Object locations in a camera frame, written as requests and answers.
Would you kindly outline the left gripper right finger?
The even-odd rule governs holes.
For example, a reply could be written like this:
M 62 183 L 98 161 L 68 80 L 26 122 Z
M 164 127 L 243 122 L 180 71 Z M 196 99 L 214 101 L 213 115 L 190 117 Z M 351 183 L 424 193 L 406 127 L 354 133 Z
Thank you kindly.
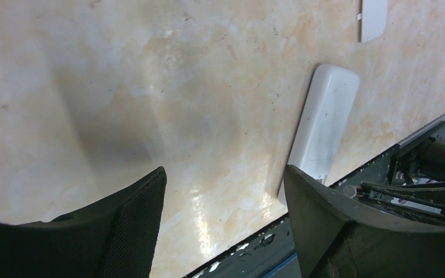
M 302 277 L 445 277 L 445 215 L 283 179 Z

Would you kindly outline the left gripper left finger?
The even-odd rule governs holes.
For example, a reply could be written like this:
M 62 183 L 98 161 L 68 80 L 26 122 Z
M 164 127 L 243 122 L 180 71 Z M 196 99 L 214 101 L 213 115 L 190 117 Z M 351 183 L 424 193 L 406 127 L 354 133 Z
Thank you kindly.
M 0 277 L 148 277 L 166 184 L 158 167 L 49 222 L 0 223 Z

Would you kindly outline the white remote control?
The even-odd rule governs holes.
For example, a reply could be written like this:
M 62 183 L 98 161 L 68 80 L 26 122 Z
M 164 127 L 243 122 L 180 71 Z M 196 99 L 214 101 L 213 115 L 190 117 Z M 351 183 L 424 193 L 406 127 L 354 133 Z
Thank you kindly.
M 332 64 L 316 68 L 288 164 L 326 183 L 359 86 L 360 76 L 349 69 Z

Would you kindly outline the white battery cover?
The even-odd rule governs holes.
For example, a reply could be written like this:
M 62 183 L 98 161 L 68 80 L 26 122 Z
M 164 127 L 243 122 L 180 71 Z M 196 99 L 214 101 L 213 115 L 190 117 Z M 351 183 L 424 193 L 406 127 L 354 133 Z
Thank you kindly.
M 359 42 L 366 43 L 381 36 L 386 27 L 388 0 L 362 0 L 356 15 L 360 22 Z

